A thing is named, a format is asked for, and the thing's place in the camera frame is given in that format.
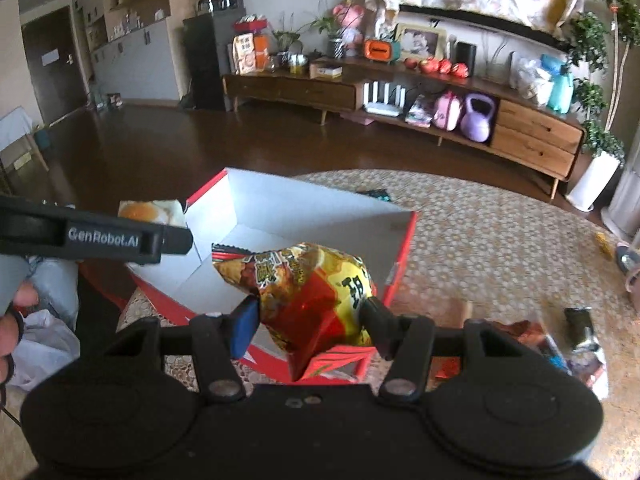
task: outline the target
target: finger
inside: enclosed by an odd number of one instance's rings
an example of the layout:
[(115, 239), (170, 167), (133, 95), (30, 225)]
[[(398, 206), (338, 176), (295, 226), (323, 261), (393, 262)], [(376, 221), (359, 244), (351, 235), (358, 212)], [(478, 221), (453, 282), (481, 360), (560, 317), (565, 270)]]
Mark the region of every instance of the finger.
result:
[(0, 317), (0, 356), (9, 355), (18, 345), (20, 330), (14, 316)]
[(15, 293), (14, 305), (15, 306), (34, 306), (40, 301), (38, 292), (30, 282), (22, 282), (20, 288)]

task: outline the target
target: pink bag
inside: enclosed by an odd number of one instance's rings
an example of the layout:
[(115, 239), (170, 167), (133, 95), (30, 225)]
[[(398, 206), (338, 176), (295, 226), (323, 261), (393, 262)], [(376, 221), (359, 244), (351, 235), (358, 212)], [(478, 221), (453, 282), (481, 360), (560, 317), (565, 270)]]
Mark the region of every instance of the pink bag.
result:
[(441, 130), (450, 132), (458, 126), (462, 103), (453, 92), (447, 91), (436, 101), (433, 123)]

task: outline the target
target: person's hand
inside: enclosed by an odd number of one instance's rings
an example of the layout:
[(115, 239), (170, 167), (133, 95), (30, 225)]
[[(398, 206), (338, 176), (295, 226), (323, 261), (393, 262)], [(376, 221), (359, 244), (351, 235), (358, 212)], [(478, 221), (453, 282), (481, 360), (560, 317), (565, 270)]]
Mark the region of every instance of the person's hand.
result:
[[(30, 282), (24, 282), (14, 296), (15, 306), (34, 306), (38, 304), (38, 293)], [(0, 384), (6, 381), (9, 373), (7, 355), (18, 345), (20, 331), (15, 317), (11, 314), (0, 317)]]

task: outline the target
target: woven rug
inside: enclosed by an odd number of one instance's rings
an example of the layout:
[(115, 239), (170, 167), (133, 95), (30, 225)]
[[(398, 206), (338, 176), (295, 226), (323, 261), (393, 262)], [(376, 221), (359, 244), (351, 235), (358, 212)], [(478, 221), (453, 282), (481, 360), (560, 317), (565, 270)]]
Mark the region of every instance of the woven rug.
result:
[[(595, 225), (532, 198), (442, 176), (353, 170), (299, 179), (345, 190), (384, 188), (395, 203), (420, 213), (392, 306), (397, 314), (413, 312), (444, 322), (450, 298), (469, 300), (476, 318), (515, 322), (541, 317), (566, 351), (562, 310), (591, 307), (609, 365), (610, 394), (589, 464), (606, 479), (638, 477), (640, 325), (622, 274), (594, 239)], [(148, 315), (158, 314), (138, 291), (120, 325)], [(249, 392), (252, 384), (271, 381), (243, 365), (238, 370)], [(388, 363), (373, 360), (367, 381), (374, 389), (386, 370)], [(197, 387), (189, 358), (169, 357), (168, 371)]]

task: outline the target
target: doorway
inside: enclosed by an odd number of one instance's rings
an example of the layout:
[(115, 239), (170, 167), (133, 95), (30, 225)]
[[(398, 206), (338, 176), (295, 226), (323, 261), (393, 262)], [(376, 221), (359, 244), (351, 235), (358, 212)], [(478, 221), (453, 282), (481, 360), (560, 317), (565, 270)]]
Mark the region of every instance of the doorway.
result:
[(36, 100), (51, 124), (86, 104), (70, 7), (62, 7), (22, 26), (22, 40)]

